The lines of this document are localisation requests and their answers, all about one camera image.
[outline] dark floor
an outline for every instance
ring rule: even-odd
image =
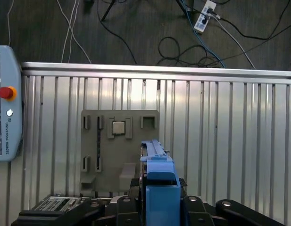
[[[70,17],[74,0],[59,1],[66,15]],[[123,42],[100,25],[96,14],[96,1],[88,10],[81,0],[75,25],[77,40],[94,64],[133,65],[132,57]],[[99,1],[100,14],[103,15],[108,4]],[[287,1],[232,0],[223,6],[217,6],[216,12],[236,24],[245,34],[266,37],[275,27]],[[11,0],[0,0],[0,45],[8,44],[7,12],[10,4]],[[204,2],[196,0],[195,5],[197,9],[202,10]],[[290,24],[291,2],[277,31]],[[116,4],[112,8],[105,25],[127,41],[139,65],[156,65],[161,58],[158,44],[163,37],[176,38],[181,51],[198,43],[175,0],[127,0],[126,3]],[[11,46],[19,61],[61,61],[67,23],[55,0],[15,0],[10,14],[10,26]],[[243,38],[227,24],[225,27],[245,49],[262,42]],[[216,25],[216,21],[209,22],[202,39],[221,58],[241,53],[236,43]],[[74,42],[72,47],[70,62],[88,63]],[[166,56],[177,55],[177,47],[171,41],[163,43],[161,51]],[[202,50],[194,49],[182,59],[197,62],[203,56]],[[258,69],[291,70],[291,28],[249,52],[249,57]],[[225,64],[228,68],[250,68],[244,55],[226,60]]]

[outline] blue cable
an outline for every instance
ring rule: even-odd
[[[187,19],[189,20],[189,23],[191,24],[191,27],[192,27],[192,31],[193,33],[197,36],[197,38],[199,39],[200,43],[202,44],[202,46],[209,52],[211,53],[216,59],[218,59],[218,61],[221,63],[221,65],[223,66],[223,68],[226,68],[225,64],[221,61],[221,59],[213,52],[211,51],[208,47],[206,47],[206,45],[204,44],[203,40],[201,39],[201,37],[197,34],[197,32],[194,30],[193,28],[193,25],[192,25],[192,22],[191,22],[191,19],[189,17],[189,14],[188,14],[188,11],[186,9],[186,4],[184,2],[184,0],[181,0],[182,3],[183,3],[183,7],[186,11],[186,15],[187,15]]]

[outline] tripod leg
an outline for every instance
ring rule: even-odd
[[[114,3],[116,2],[116,0],[112,0],[111,4],[108,6],[107,11],[105,12],[105,14],[103,15],[101,21],[104,21],[105,18],[107,17],[109,11],[111,10],[111,8],[113,7]]]
[[[183,13],[185,14],[185,16],[187,17],[187,13],[186,13],[186,10],[185,8],[183,7],[182,3],[180,2],[180,0],[175,0],[178,5],[180,6],[181,10],[183,11]]]

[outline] red emergency stop button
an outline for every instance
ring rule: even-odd
[[[15,92],[13,87],[1,87],[0,97],[7,100],[12,100],[15,97]]]

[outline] universal robots logo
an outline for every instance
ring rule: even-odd
[[[6,154],[9,154],[9,122],[11,122],[11,119],[8,119],[8,122],[5,123],[5,149],[6,149]]]

